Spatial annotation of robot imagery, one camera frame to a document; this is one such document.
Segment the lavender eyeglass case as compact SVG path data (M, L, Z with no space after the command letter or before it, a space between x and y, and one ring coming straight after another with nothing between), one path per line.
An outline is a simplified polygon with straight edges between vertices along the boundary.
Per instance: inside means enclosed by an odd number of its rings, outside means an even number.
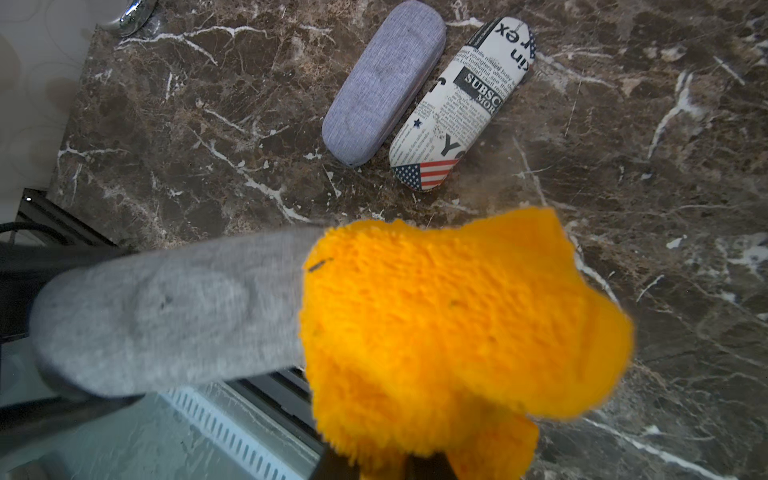
M322 139L343 165L373 158L443 54L446 26L425 3L405 1L377 30L334 98Z

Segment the grey eyeglass case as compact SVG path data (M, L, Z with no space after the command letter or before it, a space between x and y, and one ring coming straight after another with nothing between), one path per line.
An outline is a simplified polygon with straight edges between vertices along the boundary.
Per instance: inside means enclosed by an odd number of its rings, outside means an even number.
M60 274L31 308L38 363L102 398L301 366L303 266L323 233L258 232Z

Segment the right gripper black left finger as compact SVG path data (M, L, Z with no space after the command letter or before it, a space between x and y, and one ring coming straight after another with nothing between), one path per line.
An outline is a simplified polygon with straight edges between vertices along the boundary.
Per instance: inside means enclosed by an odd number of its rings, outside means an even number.
M309 480L358 480L357 466L349 463L346 457L327 447L317 462Z

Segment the orange cleaning cloth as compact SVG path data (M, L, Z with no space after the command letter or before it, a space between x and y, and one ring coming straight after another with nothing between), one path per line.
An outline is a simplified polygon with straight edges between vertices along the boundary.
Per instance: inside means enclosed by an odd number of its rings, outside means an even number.
M574 256L550 208L326 231L299 313L318 432L364 479L435 454L459 479L523 476L537 421L599 407L633 354L631 319Z

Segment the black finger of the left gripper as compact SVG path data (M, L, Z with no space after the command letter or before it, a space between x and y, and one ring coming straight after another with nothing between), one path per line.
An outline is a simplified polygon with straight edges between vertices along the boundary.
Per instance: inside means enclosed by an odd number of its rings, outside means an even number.
M39 399L1 408L1 455L132 406L143 395L123 398Z
M1 244L1 285L47 283L63 272L131 255L114 246Z

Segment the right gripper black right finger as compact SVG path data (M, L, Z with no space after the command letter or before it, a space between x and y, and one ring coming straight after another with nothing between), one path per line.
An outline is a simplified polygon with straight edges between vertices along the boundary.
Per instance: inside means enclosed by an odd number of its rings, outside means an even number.
M405 464L406 480L457 480L447 457L434 454L428 458L410 456Z

